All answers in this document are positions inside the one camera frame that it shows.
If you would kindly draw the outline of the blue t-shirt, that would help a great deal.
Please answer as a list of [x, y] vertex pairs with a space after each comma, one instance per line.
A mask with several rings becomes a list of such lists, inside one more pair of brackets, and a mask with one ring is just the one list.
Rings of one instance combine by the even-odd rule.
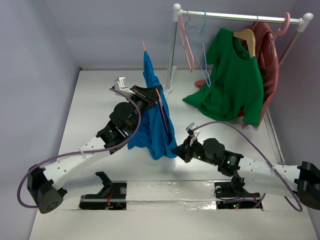
[[[147, 86], [147, 88], [156, 86], [156, 79], [154, 84]], [[176, 148], [177, 142], [175, 138], [175, 130], [170, 118], [170, 111], [165, 95], [161, 93], [166, 122], [169, 133], [166, 133], [163, 124], [162, 115], [159, 109], [159, 104], [151, 109], [147, 109], [142, 117], [141, 124], [135, 136], [128, 142], [127, 148], [130, 150], [134, 147], [148, 148], [151, 157], [154, 160], [159, 160], [162, 157], [175, 158], [176, 155], [172, 153], [172, 149]]]

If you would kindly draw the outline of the pink wire hanger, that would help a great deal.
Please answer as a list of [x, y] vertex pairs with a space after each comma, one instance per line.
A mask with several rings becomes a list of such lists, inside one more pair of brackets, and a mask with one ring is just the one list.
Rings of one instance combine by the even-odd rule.
[[168, 128], [168, 124], [167, 124], [167, 120], [166, 120], [164, 103], [163, 103], [162, 95], [161, 95], [163, 89], [162, 89], [162, 86], [159, 82], [159, 79], [156, 77], [156, 75], [154, 73], [153, 64], [152, 64], [152, 61], [151, 61], [149, 54], [147, 53], [145, 43], [142, 41], [141, 44], [142, 44], [142, 47], [144, 50], [144, 53], [143, 53], [143, 76], [144, 76], [146, 85], [148, 87], [151, 87], [152, 84], [154, 84], [154, 80], [156, 80], [155, 81], [155, 86], [156, 86], [155, 91], [158, 96], [159, 110], [161, 112], [162, 122], [165, 127], [165, 131], [167, 134], [169, 134], [169, 128]]

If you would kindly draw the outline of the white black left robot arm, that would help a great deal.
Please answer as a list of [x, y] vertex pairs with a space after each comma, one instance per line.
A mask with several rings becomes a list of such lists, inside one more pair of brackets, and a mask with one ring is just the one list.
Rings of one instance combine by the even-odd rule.
[[126, 100], [118, 103], [109, 115], [109, 122], [85, 145], [31, 167], [27, 173], [27, 190], [41, 214], [58, 208], [64, 201], [65, 183], [85, 168], [123, 148], [138, 132], [146, 110], [154, 108], [160, 100], [161, 86], [110, 90]]

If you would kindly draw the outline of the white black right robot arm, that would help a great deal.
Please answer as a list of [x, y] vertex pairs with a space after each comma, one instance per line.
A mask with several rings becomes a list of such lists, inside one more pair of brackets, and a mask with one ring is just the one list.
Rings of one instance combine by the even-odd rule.
[[270, 166], [267, 162], [226, 150], [215, 138], [200, 143], [191, 136], [172, 152], [186, 163], [198, 159], [216, 166], [218, 172], [232, 178], [230, 190], [235, 196], [248, 192], [297, 197], [306, 207], [320, 208], [320, 170], [313, 163], [303, 161], [301, 165]]

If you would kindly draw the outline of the green t-shirt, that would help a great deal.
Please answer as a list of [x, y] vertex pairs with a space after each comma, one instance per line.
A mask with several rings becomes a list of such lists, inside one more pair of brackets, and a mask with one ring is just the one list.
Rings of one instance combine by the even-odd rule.
[[204, 84], [183, 101], [217, 121], [233, 121], [243, 111], [242, 121], [257, 127], [264, 100], [262, 76], [256, 57], [233, 34], [226, 28], [218, 31], [206, 53], [212, 65], [210, 85]]

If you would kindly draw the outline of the pink plastic hanger left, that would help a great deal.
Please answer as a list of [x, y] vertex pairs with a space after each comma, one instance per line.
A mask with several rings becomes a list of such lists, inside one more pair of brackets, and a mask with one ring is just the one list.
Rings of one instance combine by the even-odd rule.
[[179, 16], [178, 18], [178, 27], [187, 66], [189, 68], [189, 71], [192, 73], [194, 71], [195, 60], [182, 16]]

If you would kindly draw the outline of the pink plastic hanger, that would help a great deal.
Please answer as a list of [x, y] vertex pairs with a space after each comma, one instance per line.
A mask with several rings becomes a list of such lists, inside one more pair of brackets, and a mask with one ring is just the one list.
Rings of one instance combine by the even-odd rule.
[[278, 28], [276, 30], [276, 32], [273, 34], [272, 38], [271, 38], [271, 41], [274, 43], [277, 39], [277, 37], [281, 37], [283, 36], [288, 28], [289, 28], [289, 25], [290, 25], [290, 19], [291, 19], [291, 15], [289, 12], [285, 12], [284, 15], [284, 23], [283, 23], [283, 28]]
[[195, 60], [182, 16], [179, 16], [178, 18], [178, 27], [187, 66], [189, 68], [189, 71], [192, 73], [194, 71]]

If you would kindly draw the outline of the wooden hanger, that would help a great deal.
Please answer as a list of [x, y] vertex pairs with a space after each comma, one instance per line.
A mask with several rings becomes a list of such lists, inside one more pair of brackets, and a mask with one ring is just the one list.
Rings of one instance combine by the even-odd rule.
[[251, 29], [244, 29], [240, 32], [234, 32], [233, 37], [246, 41], [250, 58], [256, 56], [256, 38]]

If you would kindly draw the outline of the salmon red t-shirt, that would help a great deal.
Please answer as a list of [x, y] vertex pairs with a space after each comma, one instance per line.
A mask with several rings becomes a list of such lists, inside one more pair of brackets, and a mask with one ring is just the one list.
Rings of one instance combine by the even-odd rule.
[[[253, 28], [253, 33], [256, 35], [256, 48], [255, 51], [257, 53], [257, 65], [261, 74], [262, 84], [263, 84], [263, 104], [261, 111], [260, 123], [264, 117], [266, 109], [268, 105], [271, 103], [273, 96], [277, 89], [278, 79], [279, 79], [279, 64], [277, 57], [273, 55], [268, 55], [267, 53], [263, 53], [263, 49], [266, 49], [270, 43], [269, 34], [271, 33], [271, 29], [268, 24], [260, 22]], [[248, 51], [248, 47], [243, 40], [240, 40], [240, 43], [244, 47], [245, 50]], [[200, 80], [196, 82], [196, 86], [200, 89], [204, 84], [206, 84], [205, 80]], [[244, 117], [244, 112], [241, 111], [238, 115], [238, 118]], [[242, 121], [242, 128], [246, 128], [248, 124]]]

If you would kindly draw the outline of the pink plastic hanger right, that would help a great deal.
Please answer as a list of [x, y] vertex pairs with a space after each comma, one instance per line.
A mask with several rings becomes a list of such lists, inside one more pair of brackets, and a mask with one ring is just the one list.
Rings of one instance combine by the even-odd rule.
[[288, 28], [289, 28], [289, 25], [290, 25], [290, 19], [291, 19], [291, 15], [289, 12], [285, 12], [284, 15], [284, 23], [283, 23], [283, 28], [278, 28], [276, 30], [276, 32], [273, 34], [272, 38], [271, 38], [271, 41], [274, 43], [277, 39], [277, 37], [281, 37], [283, 36]]

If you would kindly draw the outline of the white clothes rack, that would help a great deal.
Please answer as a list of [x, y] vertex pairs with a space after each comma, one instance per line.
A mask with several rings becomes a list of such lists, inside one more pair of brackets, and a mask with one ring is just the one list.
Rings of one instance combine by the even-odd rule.
[[181, 5], [175, 3], [172, 7], [172, 29], [170, 37], [170, 48], [169, 48], [169, 59], [167, 66], [166, 81], [164, 85], [164, 96], [167, 99], [172, 93], [172, 80], [175, 77], [177, 67], [174, 65], [174, 53], [178, 29], [178, 21], [182, 16], [190, 17], [201, 17], [209, 19], [223, 19], [223, 20], [236, 20], [236, 21], [252, 21], [252, 22], [265, 22], [265, 23], [284, 23], [284, 28], [276, 32], [276, 35], [283, 36], [286, 33], [286, 29], [289, 25], [297, 25], [296, 32], [290, 40], [289, 44], [285, 48], [283, 54], [279, 59], [279, 65], [282, 65], [287, 58], [289, 52], [292, 50], [294, 44], [296, 43], [298, 37], [303, 33], [309, 23], [313, 20], [314, 15], [307, 12], [302, 18], [290, 18], [285, 17], [271, 17], [271, 16], [259, 16], [259, 15], [245, 15], [245, 14], [229, 14], [229, 13], [216, 13], [216, 12], [204, 12], [204, 11], [187, 11], [183, 10]]

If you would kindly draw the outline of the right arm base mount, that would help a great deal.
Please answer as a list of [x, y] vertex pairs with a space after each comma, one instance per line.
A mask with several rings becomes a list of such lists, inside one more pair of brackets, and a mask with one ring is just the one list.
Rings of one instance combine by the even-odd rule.
[[232, 177], [231, 180], [214, 183], [214, 197], [218, 210], [263, 209], [261, 195], [244, 189], [244, 179]]

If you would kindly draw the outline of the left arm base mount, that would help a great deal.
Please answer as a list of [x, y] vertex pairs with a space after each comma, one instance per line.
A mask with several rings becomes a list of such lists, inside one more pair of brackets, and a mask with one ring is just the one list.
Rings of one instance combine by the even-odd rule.
[[96, 194], [82, 195], [79, 201], [81, 210], [126, 210], [127, 182], [112, 182], [103, 171], [95, 173], [102, 181], [102, 189]]

